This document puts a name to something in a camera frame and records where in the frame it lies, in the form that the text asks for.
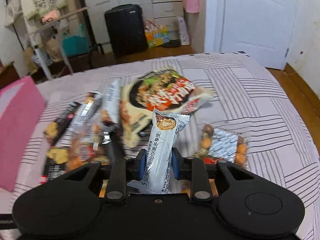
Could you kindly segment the clothes rack with clothes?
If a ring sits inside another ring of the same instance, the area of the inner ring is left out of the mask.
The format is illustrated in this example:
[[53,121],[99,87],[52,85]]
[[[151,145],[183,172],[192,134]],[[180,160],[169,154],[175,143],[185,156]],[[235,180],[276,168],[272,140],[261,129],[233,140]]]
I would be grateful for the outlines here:
[[57,45],[63,61],[70,72],[73,73],[60,37],[62,36],[62,31],[68,28],[68,18],[87,11],[89,7],[83,6],[69,9],[65,14],[64,9],[68,6],[67,0],[5,0],[4,25],[10,27],[14,25],[18,18],[22,17],[29,41],[36,55],[40,54],[40,49],[44,48],[46,44],[42,33],[53,29],[53,38],[57,39]]

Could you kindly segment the black suitcase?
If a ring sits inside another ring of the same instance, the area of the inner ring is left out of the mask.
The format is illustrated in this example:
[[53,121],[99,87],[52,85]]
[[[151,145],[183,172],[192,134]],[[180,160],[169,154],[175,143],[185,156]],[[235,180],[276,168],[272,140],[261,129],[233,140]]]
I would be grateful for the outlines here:
[[119,5],[106,11],[104,18],[115,58],[148,49],[142,9],[139,5]]

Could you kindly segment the striped bed sheet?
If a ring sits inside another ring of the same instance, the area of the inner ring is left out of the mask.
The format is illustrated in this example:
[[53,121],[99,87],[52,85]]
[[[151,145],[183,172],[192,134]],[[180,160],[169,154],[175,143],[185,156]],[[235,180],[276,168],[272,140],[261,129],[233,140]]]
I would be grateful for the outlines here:
[[239,132],[247,140],[248,169],[296,193],[305,206],[297,235],[319,239],[319,155],[303,119],[279,82],[253,58],[236,53],[165,57],[88,70],[39,85],[50,99],[38,129],[53,120],[67,103],[84,98],[118,79],[131,88],[149,72],[172,68],[211,97],[191,114],[191,123],[177,143],[186,157],[200,143],[205,123]]

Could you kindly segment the teal bag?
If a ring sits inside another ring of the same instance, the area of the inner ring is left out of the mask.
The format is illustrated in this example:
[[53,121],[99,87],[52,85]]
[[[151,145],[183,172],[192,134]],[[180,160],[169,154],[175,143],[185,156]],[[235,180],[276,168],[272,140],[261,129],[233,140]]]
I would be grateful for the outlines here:
[[67,57],[82,55],[89,52],[89,44],[86,36],[86,27],[80,24],[76,35],[62,34],[62,46]]

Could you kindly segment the instant noodle packet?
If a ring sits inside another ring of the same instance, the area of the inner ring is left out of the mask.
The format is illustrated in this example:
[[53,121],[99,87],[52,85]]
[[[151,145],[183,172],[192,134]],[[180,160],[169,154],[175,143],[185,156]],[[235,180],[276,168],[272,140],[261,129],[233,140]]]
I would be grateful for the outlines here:
[[124,144],[139,145],[152,123],[152,111],[191,114],[213,98],[214,91],[195,85],[172,68],[151,71],[121,90],[120,116]]

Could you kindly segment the colourful tissue box pack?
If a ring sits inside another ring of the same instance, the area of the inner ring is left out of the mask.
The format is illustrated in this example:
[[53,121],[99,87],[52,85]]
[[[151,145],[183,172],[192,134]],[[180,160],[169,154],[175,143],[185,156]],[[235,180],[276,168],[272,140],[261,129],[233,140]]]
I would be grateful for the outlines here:
[[166,25],[157,24],[147,20],[144,25],[144,32],[149,48],[162,46],[170,42],[169,32]]

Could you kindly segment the pink storage box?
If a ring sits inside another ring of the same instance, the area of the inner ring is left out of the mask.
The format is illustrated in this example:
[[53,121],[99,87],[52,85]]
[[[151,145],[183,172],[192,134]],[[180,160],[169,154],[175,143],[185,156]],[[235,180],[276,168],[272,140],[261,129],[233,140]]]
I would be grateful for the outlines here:
[[13,191],[20,161],[46,101],[26,76],[1,89],[1,188]]

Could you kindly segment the white wardrobe drawers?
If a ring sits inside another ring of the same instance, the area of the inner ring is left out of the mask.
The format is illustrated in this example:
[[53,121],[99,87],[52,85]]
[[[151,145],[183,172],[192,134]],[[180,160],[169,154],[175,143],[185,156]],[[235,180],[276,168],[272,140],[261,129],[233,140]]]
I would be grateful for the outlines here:
[[90,23],[90,39],[100,44],[109,44],[107,27],[104,19],[106,11],[125,4],[140,5],[143,20],[150,20],[157,24],[166,25],[171,40],[179,39],[177,16],[183,16],[182,0],[84,0],[88,6],[87,18]]

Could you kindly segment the small mixed nuts bag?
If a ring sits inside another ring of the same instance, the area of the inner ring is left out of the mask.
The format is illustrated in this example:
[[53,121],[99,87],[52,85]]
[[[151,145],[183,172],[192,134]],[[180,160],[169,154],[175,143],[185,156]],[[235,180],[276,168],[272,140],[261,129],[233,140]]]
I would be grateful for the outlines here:
[[247,150],[250,132],[246,127],[230,128],[204,124],[200,133],[199,148],[194,154],[207,164],[219,160],[247,168]]

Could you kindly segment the large mixed nuts bag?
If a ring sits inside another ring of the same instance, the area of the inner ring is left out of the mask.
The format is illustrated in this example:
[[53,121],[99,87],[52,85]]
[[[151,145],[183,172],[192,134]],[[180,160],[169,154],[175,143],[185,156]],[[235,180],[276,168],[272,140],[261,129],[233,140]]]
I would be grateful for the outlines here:
[[68,149],[66,171],[71,171],[91,161],[102,165],[111,163],[106,146],[111,142],[111,127],[98,121],[86,123],[73,133],[72,143]]

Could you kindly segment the black soda cracker pack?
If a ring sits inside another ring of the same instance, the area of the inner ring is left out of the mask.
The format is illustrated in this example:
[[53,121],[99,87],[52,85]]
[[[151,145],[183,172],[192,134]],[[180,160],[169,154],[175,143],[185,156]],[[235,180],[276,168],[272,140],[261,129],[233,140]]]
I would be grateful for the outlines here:
[[81,104],[78,102],[70,103],[68,107],[46,127],[43,132],[44,138],[51,146],[54,146],[63,136],[80,106]]

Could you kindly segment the white snack bar packet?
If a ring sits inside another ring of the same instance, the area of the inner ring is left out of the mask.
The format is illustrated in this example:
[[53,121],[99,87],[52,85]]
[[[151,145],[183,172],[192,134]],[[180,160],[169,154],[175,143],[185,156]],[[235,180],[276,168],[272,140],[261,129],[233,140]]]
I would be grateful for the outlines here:
[[79,106],[68,127],[72,140],[84,137],[90,130],[94,116],[102,104],[103,95],[99,91],[88,92],[84,102]]
[[105,131],[113,131],[119,125],[120,93],[121,82],[119,79],[114,80],[104,91],[100,111],[100,122]]
[[189,120],[189,115],[153,110],[143,176],[129,182],[130,187],[140,193],[170,193],[172,148]]

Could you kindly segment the white door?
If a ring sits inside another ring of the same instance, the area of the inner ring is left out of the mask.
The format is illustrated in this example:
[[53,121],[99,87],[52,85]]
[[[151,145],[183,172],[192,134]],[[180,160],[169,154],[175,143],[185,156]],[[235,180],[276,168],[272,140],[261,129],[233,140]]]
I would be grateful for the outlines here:
[[244,51],[264,67],[283,69],[296,0],[225,0],[221,51]]

